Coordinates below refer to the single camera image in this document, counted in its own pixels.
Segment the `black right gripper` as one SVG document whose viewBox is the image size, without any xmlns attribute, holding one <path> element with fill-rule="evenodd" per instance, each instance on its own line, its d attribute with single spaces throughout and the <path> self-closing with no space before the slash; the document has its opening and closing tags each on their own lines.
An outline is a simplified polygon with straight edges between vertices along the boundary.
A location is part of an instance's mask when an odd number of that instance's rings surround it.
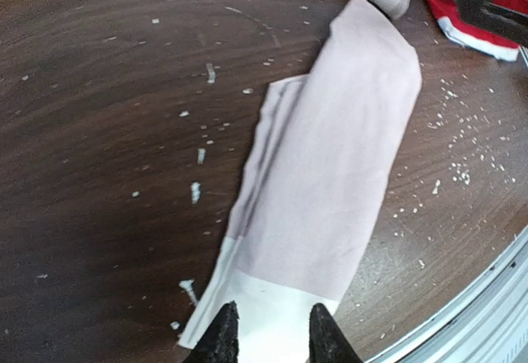
<svg viewBox="0 0 528 363">
<path fill-rule="evenodd" d="M 496 1 L 455 0 L 455 5 L 463 22 L 527 46 L 527 14 Z"/>
</svg>

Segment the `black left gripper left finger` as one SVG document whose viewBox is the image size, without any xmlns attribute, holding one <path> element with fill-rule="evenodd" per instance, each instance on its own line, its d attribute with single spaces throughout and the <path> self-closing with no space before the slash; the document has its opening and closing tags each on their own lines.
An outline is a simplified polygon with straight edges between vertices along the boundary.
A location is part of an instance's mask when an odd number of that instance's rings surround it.
<svg viewBox="0 0 528 363">
<path fill-rule="evenodd" d="M 238 320 L 236 303 L 224 304 L 187 356 L 187 363 L 237 363 Z"/>
</svg>

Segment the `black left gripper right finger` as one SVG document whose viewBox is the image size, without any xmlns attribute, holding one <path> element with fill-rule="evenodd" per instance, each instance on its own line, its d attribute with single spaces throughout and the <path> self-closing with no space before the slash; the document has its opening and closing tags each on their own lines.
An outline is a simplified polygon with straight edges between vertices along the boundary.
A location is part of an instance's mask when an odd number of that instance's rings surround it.
<svg viewBox="0 0 528 363">
<path fill-rule="evenodd" d="M 322 303 L 315 304 L 309 315 L 309 362 L 363 362 Z"/>
</svg>

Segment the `red underwear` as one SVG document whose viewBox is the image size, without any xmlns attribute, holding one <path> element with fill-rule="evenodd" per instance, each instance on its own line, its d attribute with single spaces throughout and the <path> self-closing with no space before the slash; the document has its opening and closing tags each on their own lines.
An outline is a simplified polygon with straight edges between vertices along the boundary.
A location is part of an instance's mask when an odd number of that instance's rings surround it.
<svg viewBox="0 0 528 363">
<path fill-rule="evenodd" d="M 525 47 L 463 22 L 455 0 L 427 0 L 427 4 L 445 36 L 459 45 L 471 47 L 495 59 L 508 62 L 515 61 L 520 48 Z M 496 4 L 527 14 L 527 0 L 497 0 Z"/>
</svg>

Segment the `pink and white underwear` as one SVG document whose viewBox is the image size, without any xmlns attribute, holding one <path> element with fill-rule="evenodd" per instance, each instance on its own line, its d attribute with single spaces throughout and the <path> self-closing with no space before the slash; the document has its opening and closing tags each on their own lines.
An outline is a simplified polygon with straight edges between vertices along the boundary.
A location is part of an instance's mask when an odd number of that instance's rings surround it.
<svg viewBox="0 0 528 363">
<path fill-rule="evenodd" d="M 311 308 L 335 312 L 357 271 L 421 86 L 415 49 L 366 0 L 332 21 L 309 73 L 269 86 L 183 347 L 233 301 L 242 358 L 304 353 Z"/>
</svg>

